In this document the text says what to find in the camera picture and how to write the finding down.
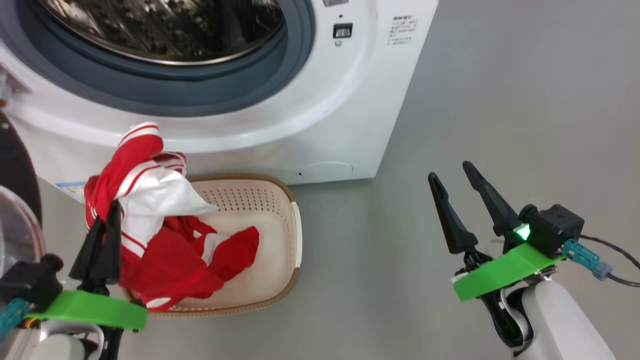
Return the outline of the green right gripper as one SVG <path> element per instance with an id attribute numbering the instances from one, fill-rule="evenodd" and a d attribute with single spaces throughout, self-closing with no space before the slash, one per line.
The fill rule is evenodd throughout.
<path id="1" fill-rule="evenodd" d="M 482 198 L 493 221 L 494 234 L 518 239 L 514 230 L 522 223 L 514 209 L 471 161 L 462 162 L 462 168 L 471 187 Z M 457 298 L 461 302 L 481 300 L 503 344 L 513 352 L 524 351 L 533 339 L 533 331 L 523 312 L 509 304 L 506 290 L 530 276 L 539 276 L 544 269 L 553 268 L 562 257 L 562 248 L 543 254 L 532 244 L 524 243 L 494 259 L 476 249 L 477 237 L 466 229 L 453 209 L 439 176 L 431 172 L 427 181 L 448 252 L 464 253 L 464 268 L 457 272 L 453 282 Z"/>

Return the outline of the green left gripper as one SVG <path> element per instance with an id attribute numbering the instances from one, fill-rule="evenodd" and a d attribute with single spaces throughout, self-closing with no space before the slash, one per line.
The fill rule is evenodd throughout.
<path id="1" fill-rule="evenodd" d="M 106 221 L 94 219 L 70 268 L 73 280 L 86 281 L 99 258 L 99 280 L 121 280 L 122 211 L 112 201 Z M 26 319 L 39 329 L 32 360 L 116 360 L 122 335 L 146 329 L 147 309 L 137 303 L 86 291 L 62 291 L 46 310 Z"/>

